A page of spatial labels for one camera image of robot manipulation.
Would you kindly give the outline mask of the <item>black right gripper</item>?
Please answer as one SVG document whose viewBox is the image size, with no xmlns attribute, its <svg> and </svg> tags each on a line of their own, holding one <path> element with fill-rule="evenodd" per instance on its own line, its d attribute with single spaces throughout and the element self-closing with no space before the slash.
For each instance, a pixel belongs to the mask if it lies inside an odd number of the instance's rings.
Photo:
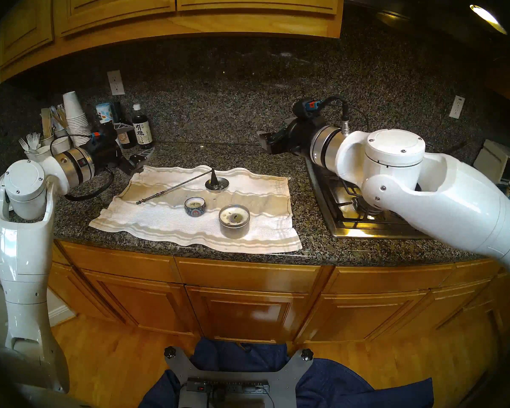
<svg viewBox="0 0 510 408">
<path fill-rule="evenodd" d="M 270 133 L 258 131 L 259 141 L 266 142 L 268 154 L 310 154 L 313 139 L 327 126 L 323 116 L 296 117 L 286 128 Z"/>
</svg>

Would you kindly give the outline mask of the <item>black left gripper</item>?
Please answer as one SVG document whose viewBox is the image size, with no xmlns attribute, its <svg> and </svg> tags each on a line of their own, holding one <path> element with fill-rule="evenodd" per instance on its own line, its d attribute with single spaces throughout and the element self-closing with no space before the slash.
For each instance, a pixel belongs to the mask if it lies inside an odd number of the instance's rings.
<svg viewBox="0 0 510 408">
<path fill-rule="evenodd" d="M 116 142 L 118 135 L 133 131 L 132 125 L 114 123 L 114 125 L 99 125 L 91 132 L 89 141 L 85 143 L 85 151 L 91 159 L 93 176 L 101 174 L 106 168 L 111 170 L 118 167 L 127 175 L 132 175 L 141 169 L 154 153 L 154 147 L 132 154 L 128 159 Z"/>
</svg>

